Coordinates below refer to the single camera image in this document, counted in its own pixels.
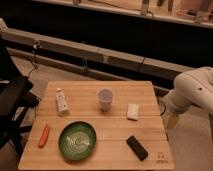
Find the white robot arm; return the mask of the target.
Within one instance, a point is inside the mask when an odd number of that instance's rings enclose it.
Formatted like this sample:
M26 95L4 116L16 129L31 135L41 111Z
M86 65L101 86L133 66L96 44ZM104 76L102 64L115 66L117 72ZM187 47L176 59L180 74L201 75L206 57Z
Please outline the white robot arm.
M185 113L192 104L206 110L213 122L213 68L201 67L178 74L173 89L163 101L168 111L167 128L175 127L179 115Z

